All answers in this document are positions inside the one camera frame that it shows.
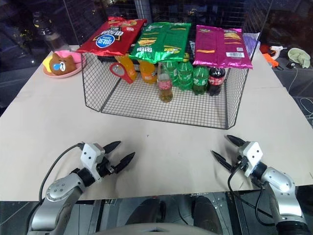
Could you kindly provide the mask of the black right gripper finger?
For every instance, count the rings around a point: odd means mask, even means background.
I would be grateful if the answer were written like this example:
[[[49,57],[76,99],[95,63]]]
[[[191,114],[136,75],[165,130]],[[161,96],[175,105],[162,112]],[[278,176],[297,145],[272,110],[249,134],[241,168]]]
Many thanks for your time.
[[[229,172],[232,171],[232,165],[229,164],[226,159],[224,157],[222,157],[219,153],[211,150],[211,153],[213,154],[213,156],[215,157],[215,159],[225,168],[227,169]]]
[[[245,141],[242,140],[241,138],[239,137],[236,137],[236,136],[233,136],[233,135],[226,135],[227,139],[233,143],[235,146],[238,147],[238,151],[239,152],[242,152],[242,147],[244,146],[245,144]]]

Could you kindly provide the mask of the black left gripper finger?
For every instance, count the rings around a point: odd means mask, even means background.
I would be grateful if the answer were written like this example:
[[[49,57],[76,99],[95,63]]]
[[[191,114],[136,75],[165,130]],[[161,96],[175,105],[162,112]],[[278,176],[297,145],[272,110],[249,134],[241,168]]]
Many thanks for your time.
[[[114,172],[115,173],[119,173],[120,171],[122,171],[134,158],[135,156],[135,152],[128,154],[127,156],[125,156],[118,165],[116,165],[114,167]]]
[[[121,144],[121,141],[114,141],[111,142],[103,147],[105,151],[105,155],[110,154],[113,150],[115,150],[119,145]]]

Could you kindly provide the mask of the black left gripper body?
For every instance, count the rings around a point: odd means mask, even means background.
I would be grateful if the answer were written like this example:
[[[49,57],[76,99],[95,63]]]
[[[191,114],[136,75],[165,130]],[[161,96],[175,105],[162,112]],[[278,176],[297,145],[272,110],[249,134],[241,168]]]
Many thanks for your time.
[[[117,173],[116,167],[110,164],[110,161],[106,156],[103,157],[100,163],[96,164],[96,171],[101,178]]]

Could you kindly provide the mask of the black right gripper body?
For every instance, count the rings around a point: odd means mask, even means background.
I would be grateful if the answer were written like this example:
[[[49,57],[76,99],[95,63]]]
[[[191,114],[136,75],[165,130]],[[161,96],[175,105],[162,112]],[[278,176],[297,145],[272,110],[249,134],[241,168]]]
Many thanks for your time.
[[[235,170],[246,170],[246,165],[247,165],[247,156],[244,155],[243,153],[243,148],[239,147],[238,149],[238,156],[237,156],[237,162],[236,164],[232,167],[231,172],[234,172]]]

